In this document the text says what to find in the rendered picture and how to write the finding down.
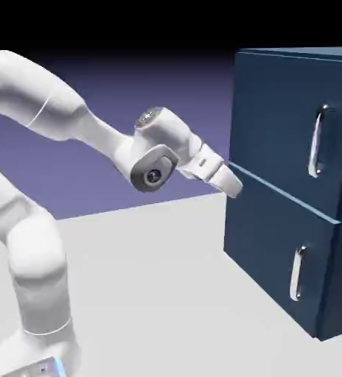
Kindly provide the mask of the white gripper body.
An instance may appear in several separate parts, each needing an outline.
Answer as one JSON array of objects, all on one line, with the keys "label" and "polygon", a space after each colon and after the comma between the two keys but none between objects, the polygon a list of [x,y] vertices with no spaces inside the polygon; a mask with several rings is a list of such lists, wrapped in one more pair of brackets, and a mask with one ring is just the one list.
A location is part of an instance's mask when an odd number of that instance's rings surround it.
[{"label": "white gripper body", "polygon": [[236,198],[242,191],[242,182],[230,170],[230,167],[225,164],[218,168],[208,181],[208,184],[230,198]]}]

